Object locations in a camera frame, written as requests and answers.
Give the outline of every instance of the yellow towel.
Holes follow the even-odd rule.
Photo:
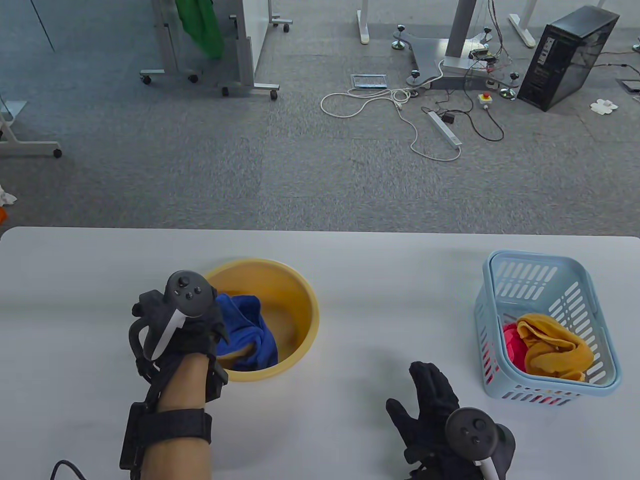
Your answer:
[[[593,363],[593,352],[576,334],[541,314],[520,317],[518,333],[529,348],[525,357],[527,373],[584,381],[584,371]]]

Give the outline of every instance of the black computer case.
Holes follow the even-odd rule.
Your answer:
[[[547,25],[518,98],[547,111],[580,90],[619,17],[583,6]]]

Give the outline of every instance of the green cloth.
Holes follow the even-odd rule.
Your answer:
[[[225,41],[211,0],[175,0],[182,28],[209,58],[221,58]]]

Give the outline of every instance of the yellow object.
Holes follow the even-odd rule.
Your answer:
[[[589,346],[555,319],[527,314],[518,319],[518,334],[529,350],[527,373],[564,380],[584,381],[584,371],[593,363]]]
[[[280,374],[309,351],[318,331],[318,302],[311,286],[293,268],[272,260],[244,259],[222,265],[205,277],[219,293],[258,297],[262,318],[278,346],[278,364],[255,372],[231,369],[250,349],[218,357],[230,381],[257,381]]]

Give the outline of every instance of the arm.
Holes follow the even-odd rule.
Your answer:
[[[157,410],[204,408],[209,359],[192,353],[184,357],[162,392]],[[145,452],[141,480],[211,480],[211,450],[200,438],[174,438]]]

